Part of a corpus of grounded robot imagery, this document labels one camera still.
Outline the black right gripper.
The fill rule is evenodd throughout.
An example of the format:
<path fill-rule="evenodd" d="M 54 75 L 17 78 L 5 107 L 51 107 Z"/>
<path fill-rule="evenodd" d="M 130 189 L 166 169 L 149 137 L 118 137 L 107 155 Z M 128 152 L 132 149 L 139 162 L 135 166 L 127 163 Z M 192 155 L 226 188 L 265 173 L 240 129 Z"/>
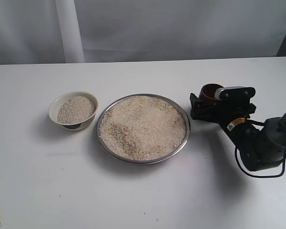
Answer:
<path fill-rule="evenodd" d="M 190 116 L 193 120 L 217 121 L 241 153 L 254 153 L 254 140 L 260 133 L 256 126 L 265 125 L 250 119 L 256 110 L 256 106 L 250 102 L 255 93 L 253 87 L 222 87 L 216 89 L 216 100 L 212 102 L 202 101 L 191 93 Z"/>

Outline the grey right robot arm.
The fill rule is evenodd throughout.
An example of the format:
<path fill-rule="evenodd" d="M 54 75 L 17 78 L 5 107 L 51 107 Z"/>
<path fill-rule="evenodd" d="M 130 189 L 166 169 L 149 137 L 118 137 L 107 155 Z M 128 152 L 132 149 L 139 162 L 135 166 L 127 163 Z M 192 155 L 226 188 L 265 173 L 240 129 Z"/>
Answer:
<path fill-rule="evenodd" d="M 253 177 L 253 172 L 281 166 L 277 175 L 281 177 L 286 168 L 286 112 L 264 122 L 252 120 L 254 96 L 253 87 L 206 84 L 199 95 L 190 94 L 190 116 L 222 128 L 235 145 L 235 159 L 243 173 Z"/>

